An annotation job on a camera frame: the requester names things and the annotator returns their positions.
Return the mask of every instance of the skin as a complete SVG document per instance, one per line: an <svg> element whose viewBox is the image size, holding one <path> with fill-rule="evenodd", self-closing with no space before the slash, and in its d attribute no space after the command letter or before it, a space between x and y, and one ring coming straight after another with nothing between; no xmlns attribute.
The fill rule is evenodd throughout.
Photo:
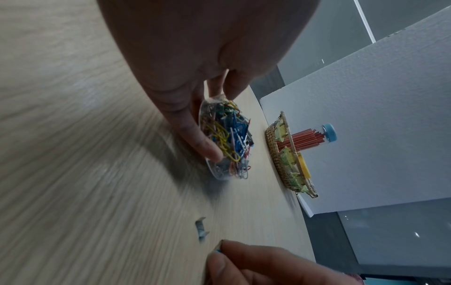
<svg viewBox="0 0 451 285"><path fill-rule="evenodd" d="M213 285L359 285L355 279L270 246L224 240L207 259Z"/></svg>
<svg viewBox="0 0 451 285"><path fill-rule="evenodd" d="M98 0L105 21L146 94L200 155L221 150L199 130L204 99L233 100L272 70L319 0Z"/></svg>

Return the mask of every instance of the finger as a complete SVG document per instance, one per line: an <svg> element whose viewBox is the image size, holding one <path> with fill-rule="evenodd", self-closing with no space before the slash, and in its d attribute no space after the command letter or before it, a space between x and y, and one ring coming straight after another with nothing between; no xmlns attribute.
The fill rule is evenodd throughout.
<svg viewBox="0 0 451 285"><path fill-rule="evenodd" d="M199 129L193 116L190 112L190 104L179 110L166 110L158 106L158 101L154 101L157 108L160 109L163 116L168 120L169 124L175 131L203 157L206 157L213 162L222 160L223 155L219 147L208 139L204 133Z"/></svg>
<svg viewBox="0 0 451 285"><path fill-rule="evenodd" d="M242 275L247 282L252 285L276 285L277 283L269 277L250 271L248 269L241 270Z"/></svg>
<svg viewBox="0 0 451 285"><path fill-rule="evenodd" d="M224 94L227 99L235 99L248 87L252 79L252 76L246 75L243 72L230 70L224 81Z"/></svg>
<svg viewBox="0 0 451 285"><path fill-rule="evenodd" d="M195 121L199 120L199 110L204 99L203 81L200 81L191 94L191 113Z"/></svg>
<svg viewBox="0 0 451 285"><path fill-rule="evenodd" d="M224 71L222 74L207 80L209 97L215 97L222 93L222 85L224 84L226 73L227 71Z"/></svg>
<svg viewBox="0 0 451 285"><path fill-rule="evenodd" d="M213 285L247 285L241 271L223 254L212 252L207 259L207 267Z"/></svg>
<svg viewBox="0 0 451 285"><path fill-rule="evenodd" d="M289 251L270 246L248 246L224 240L221 252L239 269L249 269L284 284L355 284L351 278L295 256Z"/></svg>

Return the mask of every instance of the table surface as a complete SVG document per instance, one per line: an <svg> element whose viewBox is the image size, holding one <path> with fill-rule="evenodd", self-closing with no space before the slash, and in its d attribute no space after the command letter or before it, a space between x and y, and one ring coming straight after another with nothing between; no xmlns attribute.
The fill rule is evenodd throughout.
<svg viewBox="0 0 451 285"><path fill-rule="evenodd" d="M219 182L146 97L94 1L3 0L0 50L0 284L199 284L221 239L314 260L249 88L236 100L252 118L249 179Z"/></svg>

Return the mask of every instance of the wicker basket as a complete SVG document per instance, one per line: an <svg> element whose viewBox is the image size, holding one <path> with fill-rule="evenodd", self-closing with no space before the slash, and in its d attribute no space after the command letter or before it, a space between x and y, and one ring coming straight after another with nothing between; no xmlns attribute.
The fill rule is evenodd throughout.
<svg viewBox="0 0 451 285"><path fill-rule="evenodd" d="M281 112L279 118L282 118L282 121L285 124L285 127L287 129L288 139L290 140L290 144L291 144L291 149L292 149L293 153L296 153L295 145L293 142L293 138L291 136L290 128L288 126L288 122L285 117L285 114L283 112ZM276 126L277 121L274 122L272 125L270 125L264 132L264 135L266 138L266 143L268 144L268 148L269 148L269 152L271 154L272 161L274 162L274 165L276 166L277 172L278 172L280 178L282 179L284 186L286 188L298 193L300 191L291 185L290 178L288 177L288 174L285 171L285 167L282 162L282 159L280 158L279 148L277 147L277 141L276 141L276 137L274 134L274 127ZM298 166L298 169L300 170L301 165L296 156L295 156L295 161ZM312 197L312 198L318 197L318 194L316 193L316 190L315 190L315 186L313 186L313 183L311 182L311 180L305 179L305 177L302 174L302 171L301 171L301 176L302 176L303 182L305 183L305 185L307 185L307 188L309 189L308 194L310 195L310 197Z"/></svg>

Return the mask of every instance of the blue bottle cap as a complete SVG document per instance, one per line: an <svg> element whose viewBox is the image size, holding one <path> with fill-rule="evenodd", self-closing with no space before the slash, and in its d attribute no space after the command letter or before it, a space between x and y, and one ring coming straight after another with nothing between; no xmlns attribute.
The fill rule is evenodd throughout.
<svg viewBox="0 0 451 285"><path fill-rule="evenodd" d="M323 128L324 128L324 134L326 136L326 139L329 142L333 142L333 141L337 140L337 133L335 132L333 125L326 123L323 125Z"/></svg>

